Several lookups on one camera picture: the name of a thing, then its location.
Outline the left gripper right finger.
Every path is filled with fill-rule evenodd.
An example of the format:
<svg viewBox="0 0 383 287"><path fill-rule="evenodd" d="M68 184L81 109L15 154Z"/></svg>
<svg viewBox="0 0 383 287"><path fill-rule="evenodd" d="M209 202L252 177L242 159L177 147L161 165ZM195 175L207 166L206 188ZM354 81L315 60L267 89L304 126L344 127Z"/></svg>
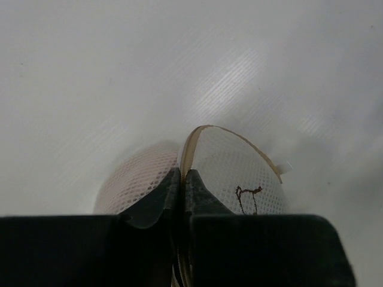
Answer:
<svg viewBox="0 0 383 287"><path fill-rule="evenodd" d="M355 286L334 226L316 215L235 215L186 177L194 286Z"/></svg>

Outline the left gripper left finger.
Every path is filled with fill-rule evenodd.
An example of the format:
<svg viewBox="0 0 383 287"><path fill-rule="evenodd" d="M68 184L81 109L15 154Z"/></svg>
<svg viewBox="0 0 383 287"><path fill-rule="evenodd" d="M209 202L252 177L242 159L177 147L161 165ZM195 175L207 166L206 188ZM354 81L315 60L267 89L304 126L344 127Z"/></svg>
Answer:
<svg viewBox="0 0 383 287"><path fill-rule="evenodd" d="M115 215L1 218L2 286L170 286L180 171Z"/></svg>

